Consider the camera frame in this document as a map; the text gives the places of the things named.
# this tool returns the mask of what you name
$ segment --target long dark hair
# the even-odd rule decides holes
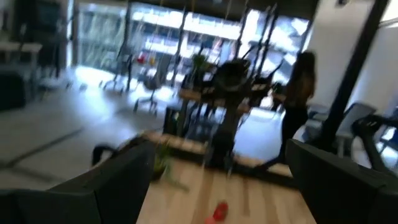
[[[309,78],[315,79],[315,63],[315,54],[313,52],[299,53],[289,82],[295,83],[297,80],[301,79],[304,74]]]
[[[308,98],[313,96],[315,92],[315,82],[317,80],[315,73],[315,54],[313,52],[302,52],[297,56],[296,63],[293,67],[292,76],[290,76],[290,80],[287,83],[287,97],[295,98],[297,95],[297,91],[301,88],[299,85],[299,81],[305,76],[308,78],[311,83],[307,85],[306,90],[304,92],[304,96],[300,96],[299,98]]]

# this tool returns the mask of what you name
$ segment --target potted plant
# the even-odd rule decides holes
[[[207,57],[202,55],[201,52],[192,55],[193,69],[191,71],[193,89],[200,90],[201,84],[203,82],[203,77],[208,70],[209,63],[207,62]]]
[[[155,165],[154,165],[154,174],[152,176],[152,181],[158,181],[163,176],[165,172],[169,160],[168,160],[168,146],[166,144],[159,145],[156,149],[155,153]]]
[[[189,188],[186,185],[183,185],[180,182],[173,180],[171,173],[172,164],[170,162],[169,145],[167,143],[161,144],[156,149],[154,174],[152,176],[152,181],[156,182],[160,180],[163,174],[165,174],[165,178],[169,184],[188,192]]]

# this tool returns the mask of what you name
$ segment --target window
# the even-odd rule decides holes
[[[187,15],[184,29],[199,34],[236,40],[239,36],[240,24],[190,12]]]
[[[115,72],[110,52],[119,52],[124,38],[126,9],[100,4],[80,4],[78,63]]]
[[[241,47],[239,55],[242,56],[250,46],[257,45],[261,38],[261,34],[264,28],[266,20],[266,14],[260,11],[251,10],[248,15],[247,24],[256,24],[256,26],[246,26],[243,32],[243,46]],[[267,26],[263,42],[266,41],[267,36],[270,32],[271,22]],[[304,19],[291,18],[286,16],[278,17],[274,30],[271,36],[271,47],[267,53],[266,61],[262,71],[267,73],[278,66],[282,62],[282,66],[279,72],[276,73],[275,79],[286,81],[291,74],[292,65],[295,62],[296,54],[300,50],[302,44],[303,35],[307,30],[308,21]],[[256,58],[256,50],[248,55],[248,59],[252,62],[252,67],[258,69],[261,63],[261,57],[254,65]]]
[[[146,36],[140,51],[151,51],[155,54],[172,54],[177,51],[180,36],[179,27],[183,13],[166,7],[144,3],[132,5],[132,26],[130,43],[134,45],[136,36]]]
[[[386,22],[398,18],[398,0],[390,0],[381,22]]]

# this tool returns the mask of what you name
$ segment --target green plant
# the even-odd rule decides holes
[[[170,160],[170,146],[168,144],[161,144],[156,149],[154,170],[159,171],[162,169],[164,169],[165,178],[169,184],[184,191],[189,191],[186,185],[172,178],[172,163]]]
[[[207,58],[201,54],[194,54],[192,55],[192,62],[196,69],[201,69],[207,64]]]

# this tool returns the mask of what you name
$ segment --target gray floor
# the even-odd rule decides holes
[[[123,96],[105,92],[98,88],[101,75],[82,71],[80,80],[89,83],[86,91],[61,91],[23,110],[0,114],[0,189],[47,189],[86,171],[96,144],[118,145],[143,130],[162,127],[163,110],[157,117],[145,108],[133,113],[137,96],[146,94],[141,87]],[[97,80],[87,82],[87,74]],[[167,101],[171,95],[164,89],[157,96]],[[275,157],[280,122],[280,115],[254,110],[238,131],[236,152],[264,160]],[[366,165],[360,144],[355,145],[356,158]],[[388,149],[384,155],[392,164],[397,158]]]

